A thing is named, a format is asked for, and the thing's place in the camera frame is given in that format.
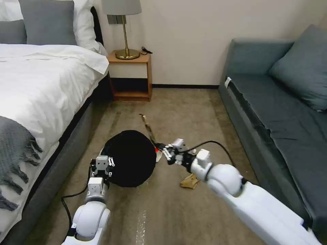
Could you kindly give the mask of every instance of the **gray throw blanket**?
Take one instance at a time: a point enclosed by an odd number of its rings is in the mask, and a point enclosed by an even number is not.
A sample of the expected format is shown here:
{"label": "gray throw blanket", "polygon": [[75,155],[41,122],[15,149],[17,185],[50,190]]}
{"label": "gray throw blanket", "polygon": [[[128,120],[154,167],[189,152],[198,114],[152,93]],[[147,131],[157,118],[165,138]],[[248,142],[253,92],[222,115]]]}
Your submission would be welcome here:
{"label": "gray throw blanket", "polygon": [[[16,193],[21,194],[22,187],[15,183],[11,175],[19,176],[28,183],[28,176],[21,171],[21,161],[38,166],[39,153],[42,149],[38,146],[31,133],[19,123],[0,116],[0,185],[6,185]],[[0,189],[0,208],[10,211],[15,210],[18,204],[7,200]]]}

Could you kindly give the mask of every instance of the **black round object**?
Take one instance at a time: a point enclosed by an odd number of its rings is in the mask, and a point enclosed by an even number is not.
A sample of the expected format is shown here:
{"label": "black round object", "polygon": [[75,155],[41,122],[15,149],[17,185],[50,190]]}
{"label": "black round object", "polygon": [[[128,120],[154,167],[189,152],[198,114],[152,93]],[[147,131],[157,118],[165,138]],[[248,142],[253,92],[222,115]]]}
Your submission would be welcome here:
{"label": "black round object", "polygon": [[146,181],[156,166],[156,152],[151,141],[135,130],[123,131],[109,139],[101,155],[113,158],[111,183],[137,187]]}

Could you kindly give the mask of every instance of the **white bedsheet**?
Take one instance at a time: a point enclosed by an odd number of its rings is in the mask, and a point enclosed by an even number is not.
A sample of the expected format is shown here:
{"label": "white bedsheet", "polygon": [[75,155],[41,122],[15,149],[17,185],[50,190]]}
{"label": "white bedsheet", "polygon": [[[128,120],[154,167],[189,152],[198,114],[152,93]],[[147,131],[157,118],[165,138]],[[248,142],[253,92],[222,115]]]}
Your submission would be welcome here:
{"label": "white bedsheet", "polygon": [[30,181],[13,175],[22,188],[18,195],[0,186],[15,211],[0,209],[0,242],[21,219],[28,193],[75,113],[106,75],[105,56],[78,46],[0,44],[0,115],[28,129],[44,150],[39,167],[20,163]]}

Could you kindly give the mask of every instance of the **carpet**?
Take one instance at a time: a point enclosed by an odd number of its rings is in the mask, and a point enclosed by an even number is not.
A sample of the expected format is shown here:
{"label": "carpet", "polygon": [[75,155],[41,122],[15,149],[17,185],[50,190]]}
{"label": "carpet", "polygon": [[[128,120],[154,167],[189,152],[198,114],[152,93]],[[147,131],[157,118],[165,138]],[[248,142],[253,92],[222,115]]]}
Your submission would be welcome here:
{"label": "carpet", "polygon": [[[84,155],[26,244],[61,244],[68,219],[60,197],[83,189],[90,159],[98,155],[110,137],[129,129],[146,134],[139,113],[146,115],[160,142],[172,143],[182,138],[188,147],[207,140],[221,142],[240,173],[257,183],[217,90],[155,88],[151,102],[98,103]],[[214,164],[229,163],[227,155],[216,145],[207,144],[203,148],[211,152]],[[183,167],[169,166],[162,157],[152,176],[141,186],[131,189],[112,184],[107,202],[111,222],[103,244],[264,244],[205,183],[200,182],[194,190],[181,188],[180,181],[188,175]],[[72,216],[84,197],[67,199]]]}

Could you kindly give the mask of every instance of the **table lamp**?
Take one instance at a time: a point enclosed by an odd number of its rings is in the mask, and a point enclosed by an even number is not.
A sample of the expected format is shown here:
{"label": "table lamp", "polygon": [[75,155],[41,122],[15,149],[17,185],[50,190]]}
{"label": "table lamp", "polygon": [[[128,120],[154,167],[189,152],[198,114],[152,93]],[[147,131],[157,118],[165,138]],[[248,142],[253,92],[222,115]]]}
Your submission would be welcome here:
{"label": "table lamp", "polygon": [[140,56],[140,52],[128,48],[124,19],[126,19],[126,15],[134,15],[142,12],[140,0],[102,0],[102,8],[106,15],[122,16],[125,49],[117,50],[116,58],[121,60],[131,60],[138,58]]}

